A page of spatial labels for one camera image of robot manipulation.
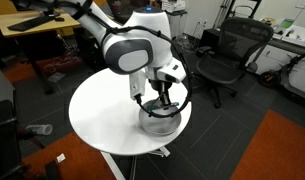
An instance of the chair armrest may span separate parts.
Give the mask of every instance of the chair armrest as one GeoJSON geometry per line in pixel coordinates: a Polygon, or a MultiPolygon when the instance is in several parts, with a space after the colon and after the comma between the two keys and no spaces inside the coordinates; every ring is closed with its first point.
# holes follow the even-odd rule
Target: chair armrest
{"type": "Polygon", "coordinates": [[[7,120],[5,120],[5,121],[3,121],[3,122],[0,122],[0,127],[5,126],[5,125],[8,125],[8,124],[13,123],[13,122],[14,122],[14,123],[17,122],[16,117],[13,117],[13,118],[7,119],[7,120]]]}
{"type": "Polygon", "coordinates": [[[210,47],[210,46],[199,47],[198,50],[196,51],[196,56],[202,57],[205,53],[208,53],[210,51],[212,51],[212,47],[210,47]]]}

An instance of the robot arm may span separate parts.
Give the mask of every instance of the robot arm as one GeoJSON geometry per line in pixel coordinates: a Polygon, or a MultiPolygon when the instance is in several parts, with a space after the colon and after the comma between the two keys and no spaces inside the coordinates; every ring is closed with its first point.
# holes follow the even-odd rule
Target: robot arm
{"type": "Polygon", "coordinates": [[[140,96],[144,95],[142,83],[145,81],[142,78],[149,79],[153,89],[159,92],[163,105],[169,106],[171,102],[167,89],[171,83],[180,83],[189,73],[187,66],[172,56],[170,26],[165,12],[152,7],[137,9],[122,27],[110,20],[92,0],[13,1],[39,10],[43,7],[59,7],[79,21],[96,37],[108,68],[117,74],[130,75],[131,97],[149,115],[159,118],[174,116],[187,105],[190,90],[179,111],[167,116],[158,116],[140,104],[140,96]]]}

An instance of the table leg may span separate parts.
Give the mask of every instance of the table leg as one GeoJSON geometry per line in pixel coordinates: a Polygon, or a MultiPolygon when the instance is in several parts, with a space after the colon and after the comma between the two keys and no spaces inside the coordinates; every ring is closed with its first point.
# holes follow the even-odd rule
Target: table leg
{"type": "Polygon", "coordinates": [[[163,146],[159,150],[149,152],[149,154],[168,157],[170,155],[170,151],[163,146]]]}
{"type": "Polygon", "coordinates": [[[44,73],[36,64],[38,60],[50,59],[61,56],[65,48],[60,39],[57,38],[56,31],[41,32],[27,36],[15,38],[22,52],[28,58],[35,73],[41,80],[41,86],[46,94],[54,92],[54,88],[45,77],[44,73]]]}
{"type": "Polygon", "coordinates": [[[41,86],[42,89],[44,90],[45,94],[52,94],[54,92],[53,86],[49,83],[49,81],[47,80],[47,78],[45,77],[45,75],[42,73],[41,69],[39,68],[39,66],[36,64],[35,61],[30,61],[35,73],[38,75],[40,81],[41,81],[41,86]]]}
{"type": "Polygon", "coordinates": [[[130,178],[129,178],[130,180],[135,180],[136,161],[137,161],[137,156],[133,156],[132,165],[131,165],[131,173],[130,173],[130,178]]]}

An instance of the cable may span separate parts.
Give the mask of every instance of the cable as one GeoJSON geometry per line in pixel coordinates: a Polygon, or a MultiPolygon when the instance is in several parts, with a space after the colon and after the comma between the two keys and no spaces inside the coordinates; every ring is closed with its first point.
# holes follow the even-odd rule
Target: cable
{"type": "Polygon", "coordinates": [[[294,19],[294,21],[293,22],[295,22],[297,19],[298,19],[298,17],[301,15],[301,13],[302,13],[302,11],[305,9],[305,5],[304,5],[304,7],[301,9],[301,11],[299,12],[299,14],[295,17],[295,19],[294,19]]]}
{"type": "Polygon", "coordinates": [[[181,34],[181,19],[182,19],[182,16],[183,15],[180,15],[180,19],[179,19],[179,35],[181,34]]]}
{"type": "Polygon", "coordinates": [[[207,23],[207,20],[204,21],[204,23],[202,24],[202,26],[200,26],[199,30],[198,30],[198,38],[201,38],[201,35],[200,35],[200,30],[205,30],[205,27],[206,27],[206,23],[207,23]]]}
{"type": "Polygon", "coordinates": [[[99,18],[97,15],[92,13],[92,10],[89,9],[88,11],[88,15],[90,17],[92,17],[95,21],[97,21],[98,23],[100,23],[103,27],[105,28],[111,28],[111,26],[109,26],[106,22],[104,22],[101,18],[99,18]]]}
{"type": "Polygon", "coordinates": [[[62,57],[55,58],[52,61],[52,63],[47,64],[46,66],[43,67],[43,69],[47,73],[55,73],[57,70],[56,69],[57,66],[69,64],[74,61],[82,61],[82,59],[77,56],[73,56],[73,52],[67,52],[62,57]]]}
{"type": "Polygon", "coordinates": [[[195,45],[196,45],[195,33],[196,33],[197,31],[199,31],[199,29],[200,29],[200,27],[201,27],[200,24],[201,24],[201,22],[199,21],[199,22],[196,24],[195,28],[194,28],[194,32],[193,32],[193,34],[192,34],[192,36],[194,37],[194,42],[193,42],[193,43],[191,43],[191,42],[189,41],[189,38],[188,38],[188,36],[186,35],[187,40],[185,40],[185,41],[187,41],[188,43],[184,43],[184,42],[183,42],[182,49],[183,49],[184,51],[189,52],[189,53],[193,53],[193,52],[195,52],[195,51],[197,50],[197,48],[195,48],[195,45]]]}

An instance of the cabinet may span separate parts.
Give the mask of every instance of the cabinet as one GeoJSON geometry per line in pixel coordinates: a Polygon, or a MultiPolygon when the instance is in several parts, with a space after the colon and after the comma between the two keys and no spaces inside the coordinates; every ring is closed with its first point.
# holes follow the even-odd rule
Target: cabinet
{"type": "MultiPolygon", "coordinates": [[[[256,54],[257,52],[250,57],[248,63],[253,61],[256,54]]],[[[260,75],[269,70],[279,70],[282,65],[289,63],[289,61],[297,55],[298,54],[267,45],[256,60],[258,65],[256,74],[260,75]]],[[[292,86],[305,92],[305,58],[294,66],[293,71],[289,75],[289,81],[292,86]]]]}
{"type": "Polygon", "coordinates": [[[13,103],[13,93],[14,87],[0,71],[0,101],[10,100],[13,103]]]}

